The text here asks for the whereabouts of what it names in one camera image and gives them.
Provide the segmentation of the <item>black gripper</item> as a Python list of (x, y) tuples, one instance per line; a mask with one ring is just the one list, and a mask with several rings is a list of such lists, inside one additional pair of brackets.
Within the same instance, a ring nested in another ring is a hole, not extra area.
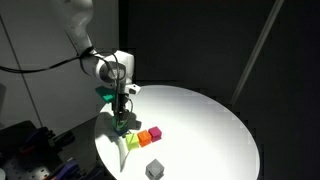
[(118, 124), (119, 121), (127, 121), (129, 112), (126, 111), (126, 103), (129, 101), (128, 93), (115, 93), (114, 100), (112, 101), (113, 121)]

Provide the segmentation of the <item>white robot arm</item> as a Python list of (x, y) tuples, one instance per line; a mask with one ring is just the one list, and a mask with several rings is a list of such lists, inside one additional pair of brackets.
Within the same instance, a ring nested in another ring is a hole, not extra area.
[(99, 50), (94, 43), (89, 26), (95, 15), (94, 0), (49, 0), (57, 19), (63, 27), (80, 59), (82, 71), (106, 84), (115, 94), (112, 111), (117, 121), (123, 121), (127, 112), (124, 96), (133, 84), (135, 58), (128, 52)]

